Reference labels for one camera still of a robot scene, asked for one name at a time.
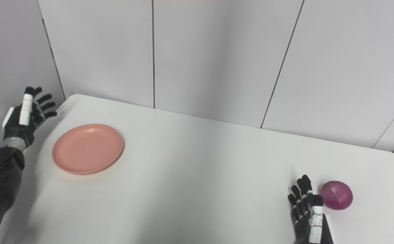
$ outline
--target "robot finger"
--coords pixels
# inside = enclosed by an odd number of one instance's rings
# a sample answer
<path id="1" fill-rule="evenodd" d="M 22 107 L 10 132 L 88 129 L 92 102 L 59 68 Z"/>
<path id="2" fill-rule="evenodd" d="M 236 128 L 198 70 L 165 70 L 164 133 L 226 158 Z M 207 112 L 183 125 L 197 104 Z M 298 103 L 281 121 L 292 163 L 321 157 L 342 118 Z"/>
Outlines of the robot finger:
<path id="1" fill-rule="evenodd" d="M 48 113 L 45 113 L 43 116 L 45 117 L 45 119 L 55 117 L 55 116 L 57 116 L 57 112 L 55 112 L 55 111 L 48 112 Z"/>
<path id="2" fill-rule="evenodd" d="M 289 202 L 292 205 L 292 207 L 294 207 L 296 205 L 296 198 L 295 198 L 295 196 L 293 196 L 293 194 L 289 194 L 289 196 L 287 196 L 287 198 L 289 199 Z"/>
<path id="3" fill-rule="evenodd" d="M 33 97 L 36 97 L 41 92 L 42 92 L 42 88 L 38 86 L 36 89 L 34 89 Z"/>
<path id="4" fill-rule="evenodd" d="M 302 181 L 302 179 L 298 179 L 296 183 L 298 184 L 298 187 L 301 190 L 301 198 L 305 198 L 307 195 L 307 190 L 304 182 Z"/>
<path id="5" fill-rule="evenodd" d="M 41 109 L 42 111 L 45 111 L 45 110 L 47 110 L 47 109 L 49 109 L 49 108 L 55 107 L 55 105 L 56 105 L 55 102 L 48 102 L 47 104 L 41 106 L 40 109 Z"/>
<path id="6" fill-rule="evenodd" d="M 301 200 L 301 194 L 299 193 L 298 187 L 296 185 L 293 185 L 291 188 L 292 193 L 295 195 L 296 200 L 299 201 Z"/>
<path id="7" fill-rule="evenodd" d="M 303 175 L 301 179 L 302 182 L 304 182 L 304 187 L 306 188 L 307 193 L 309 193 L 309 191 L 313 193 L 312 181 L 310 181 L 309 177 L 307 175 Z"/>
<path id="8" fill-rule="evenodd" d="M 37 102 L 38 104 L 42 104 L 43 102 L 45 102 L 46 100 L 49 100 L 49 99 L 51 99 L 51 98 L 53 98 L 52 94 L 51 94 L 51 93 L 48 93 L 48 94 L 46 94 L 46 95 L 43 95 L 41 98 L 37 99 L 36 102 Z"/>

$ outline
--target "white table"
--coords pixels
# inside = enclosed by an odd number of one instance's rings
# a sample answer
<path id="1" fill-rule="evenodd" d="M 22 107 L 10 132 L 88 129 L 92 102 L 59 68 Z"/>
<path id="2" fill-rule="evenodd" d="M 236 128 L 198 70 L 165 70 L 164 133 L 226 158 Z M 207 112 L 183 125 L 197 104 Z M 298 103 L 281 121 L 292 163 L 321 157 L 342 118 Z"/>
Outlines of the white table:
<path id="1" fill-rule="evenodd" d="M 351 207 L 324 210 L 338 244 L 394 243 L 393 153 L 83 95 L 58 112 L 26 152 L 6 244 L 291 244 L 302 174 L 353 190 Z M 89 123 L 116 128 L 123 156 L 89 176 L 60 170 L 55 141 Z"/>

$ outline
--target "white wall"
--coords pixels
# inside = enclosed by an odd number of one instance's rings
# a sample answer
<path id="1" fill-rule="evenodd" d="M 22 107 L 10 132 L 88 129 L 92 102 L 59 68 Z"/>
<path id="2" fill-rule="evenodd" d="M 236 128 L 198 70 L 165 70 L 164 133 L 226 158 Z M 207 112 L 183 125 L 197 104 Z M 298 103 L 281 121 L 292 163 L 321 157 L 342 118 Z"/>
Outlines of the white wall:
<path id="1" fill-rule="evenodd" d="M 40 0 L 67 96 L 394 150 L 394 1 L 306 0 L 278 80 L 301 0 L 153 2 Z"/>
<path id="2" fill-rule="evenodd" d="M 306 0 L 263 127 L 373 147 L 393 119 L 394 1 Z"/>
<path id="3" fill-rule="evenodd" d="M 153 106 L 151 0 L 39 0 L 66 97 Z"/>
<path id="4" fill-rule="evenodd" d="M 260 127 L 301 2 L 154 1 L 156 108 Z"/>
<path id="5" fill-rule="evenodd" d="M 38 3 L 0 0 L 0 145 L 2 120 L 27 85 L 42 86 L 58 105 L 64 101 Z"/>

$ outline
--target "red onion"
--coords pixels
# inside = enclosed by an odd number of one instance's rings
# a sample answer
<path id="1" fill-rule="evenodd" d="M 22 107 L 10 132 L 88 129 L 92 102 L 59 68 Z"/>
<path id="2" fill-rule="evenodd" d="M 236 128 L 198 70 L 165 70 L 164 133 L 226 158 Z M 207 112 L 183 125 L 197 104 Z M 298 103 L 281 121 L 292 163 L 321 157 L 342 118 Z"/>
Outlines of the red onion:
<path id="1" fill-rule="evenodd" d="M 354 195 L 349 186 L 339 181 L 325 183 L 319 194 L 324 199 L 324 204 L 335 210 L 349 207 L 352 204 L 352 200 L 354 200 Z"/>

